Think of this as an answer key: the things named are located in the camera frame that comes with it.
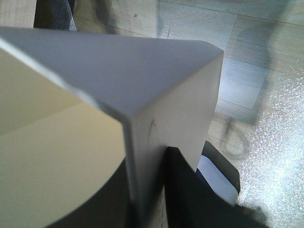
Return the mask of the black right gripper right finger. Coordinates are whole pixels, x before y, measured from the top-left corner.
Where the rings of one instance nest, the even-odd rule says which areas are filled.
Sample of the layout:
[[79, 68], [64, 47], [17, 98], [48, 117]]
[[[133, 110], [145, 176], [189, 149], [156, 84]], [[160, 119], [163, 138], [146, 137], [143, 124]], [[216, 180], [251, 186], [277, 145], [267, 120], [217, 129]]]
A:
[[263, 228], [217, 196], [186, 162], [180, 150], [165, 152], [165, 198], [170, 228]]

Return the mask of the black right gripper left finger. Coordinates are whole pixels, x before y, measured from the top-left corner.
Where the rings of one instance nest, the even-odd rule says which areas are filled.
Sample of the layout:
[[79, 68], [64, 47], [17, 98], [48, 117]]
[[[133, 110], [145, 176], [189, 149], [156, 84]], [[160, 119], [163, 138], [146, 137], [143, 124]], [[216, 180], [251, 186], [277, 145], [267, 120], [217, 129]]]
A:
[[106, 184], [80, 207], [49, 228], [132, 228], [133, 208], [125, 160]]

